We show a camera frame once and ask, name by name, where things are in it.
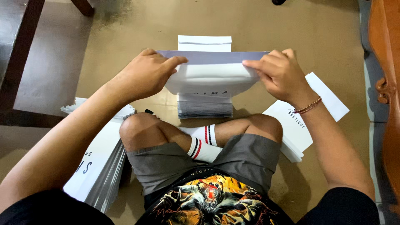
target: wooden furniture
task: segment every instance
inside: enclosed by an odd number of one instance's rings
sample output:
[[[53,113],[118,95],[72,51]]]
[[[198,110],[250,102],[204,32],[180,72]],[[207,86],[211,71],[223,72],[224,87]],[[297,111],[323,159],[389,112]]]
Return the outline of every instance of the wooden furniture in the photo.
[[[400,215],[400,1],[372,0],[368,26],[370,45],[384,72],[376,84],[378,101],[390,105],[382,161],[398,202],[391,209]]]
[[[71,0],[85,16],[94,9]],[[0,7],[0,125],[54,127],[63,117],[15,110],[14,102],[45,0],[3,0]]]

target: black lettering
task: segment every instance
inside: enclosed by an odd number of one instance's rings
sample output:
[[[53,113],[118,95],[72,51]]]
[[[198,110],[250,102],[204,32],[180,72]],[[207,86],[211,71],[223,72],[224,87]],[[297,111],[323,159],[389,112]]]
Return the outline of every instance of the black lettering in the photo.
[[[79,168],[80,168],[80,166],[82,166],[83,162],[84,162],[84,161],[82,161],[82,162],[80,163],[80,165],[78,166],[78,168],[76,169],[75,172],[77,172],[77,171],[79,170]]]
[[[83,171],[84,174],[88,172],[89,166],[90,166],[91,164],[92,164],[92,162],[88,163],[88,165],[86,166],[86,170]]]

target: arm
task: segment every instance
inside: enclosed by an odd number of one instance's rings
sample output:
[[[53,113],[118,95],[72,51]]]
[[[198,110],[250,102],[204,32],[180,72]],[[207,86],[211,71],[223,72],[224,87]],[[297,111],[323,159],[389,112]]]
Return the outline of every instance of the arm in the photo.
[[[98,132],[126,104],[161,91],[184,57],[146,49],[82,106],[51,129],[0,184],[0,213],[29,195],[61,189]]]
[[[246,60],[243,64],[257,70],[270,94],[296,109],[302,109],[318,99],[291,49],[283,52],[274,50],[260,61]],[[369,172],[324,104],[321,102],[301,117],[316,145],[329,189],[351,187],[374,200],[374,185]]]

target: person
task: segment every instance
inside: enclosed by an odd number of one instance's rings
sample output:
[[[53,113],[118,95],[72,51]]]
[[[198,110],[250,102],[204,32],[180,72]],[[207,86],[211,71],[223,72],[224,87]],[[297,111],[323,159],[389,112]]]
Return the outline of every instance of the person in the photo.
[[[102,127],[126,104],[160,92],[187,61],[142,51],[50,130],[0,184],[0,224],[112,223],[62,188]],[[297,110],[319,97],[291,49],[243,65],[256,69],[267,91]],[[378,224],[368,171],[324,104],[314,104],[302,118],[329,190],[297,224]],[[146,195],[147,210],[137,224],[293,224],[268,198],[282,141],[279,122],[257,114],[213,127],[213,137],[206,133],[211,126],[202,128],[203,137],[192,137],[148,113],[123,122],[120,136]],[[201,143],[207,165],[193,161]]]

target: hand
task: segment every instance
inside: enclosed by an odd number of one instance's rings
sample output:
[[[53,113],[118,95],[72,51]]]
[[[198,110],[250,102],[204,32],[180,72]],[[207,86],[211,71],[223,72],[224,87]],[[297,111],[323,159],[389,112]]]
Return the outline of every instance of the hand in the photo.
[[[318,99],[308,85],[292,49],[273,50],[259,61],[244,60],[243,65],[256,69],[267,91],[296,109],[302,109]]]
[[[147,98],[162,90],[169,77],[176,73],[175,67],[188,60],[182,56],[165,58],[147,48],[136,56],[106,86],[125,104]]]

